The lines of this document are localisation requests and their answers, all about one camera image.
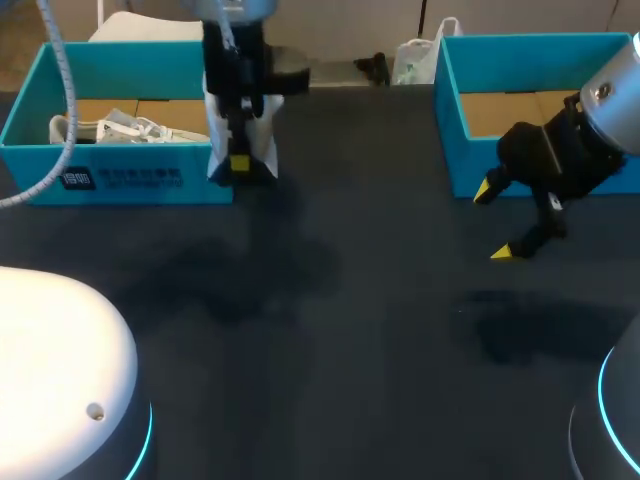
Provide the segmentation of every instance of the cardboard bottom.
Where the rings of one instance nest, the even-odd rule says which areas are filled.
[[[544,125],[564,108],[574,90],[460,95],[472,137],[501,137],[517,122]]]
[[[209,135],[204,100],[78,100],[78,116],[82,122],[101,120],[114,108],[158,125]]]

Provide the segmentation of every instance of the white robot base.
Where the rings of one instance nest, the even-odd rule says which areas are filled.
[[[640,317],[602,363],[569,421],[576,480],[640,478]]]
[[[150,480],[133,336],[92,288],[0,267],[0,479]]]

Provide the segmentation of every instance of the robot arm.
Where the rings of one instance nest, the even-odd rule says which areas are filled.
[[[226,145],[212,155],[209,179],[222,186],[269,183],[277,171],[258,158],[266,149],[252,143],[268,146],[281,96],[308,90],[308,64],[279,68],[274,48],[264,40],[263,22],[275,13],[277,0],[186,3],[203,25],[205,95],[215,98],[207,102],[209,122],[229,132],[222,140]]]
[[[544,126],[516,123],[498,142],[500,165],[487,172],[474,202],[491,203],[513,181],[531,188],[537,224],[492,258],[530,258],[550,239],[564,238],[563,206],[588,195],[640,155],[638,34]]]

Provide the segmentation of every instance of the floor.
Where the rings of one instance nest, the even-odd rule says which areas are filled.
[[[20,89],[46,33],[35,0],[0,14],[0,92]]]
[[[129,322],[158,480],[573,478],[572,405],[640,303],[640,199],[578,202],[567,240],[491,262],[534,208],[451,197],[432,94],[292,98],[279,188],[232,206],[0,212],[1,265]]]

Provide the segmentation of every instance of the teal box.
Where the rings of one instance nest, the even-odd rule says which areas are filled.
[[[68,43],[66,51],[78,99],[203,99],[200,42]],[[60,156],[62,146],[48,144],[49,121],[65,111],[62,80],[47,44],[0,135],[0,156],[20,190],[41,180]],[[32,204],[229,204],[231,189],[207,181],[210,152],[208,143],[77,145],[66,178]]]
[[[624,33],[471,35],[441,42],[435,110],[453,194],[473,198],[490,168],[498,165],[499,137],[472,137],[460,94],[579,90],[631,37]],[[594,190],[640,193],[640,158]],[[528,196],[513,184],[505,193]]]

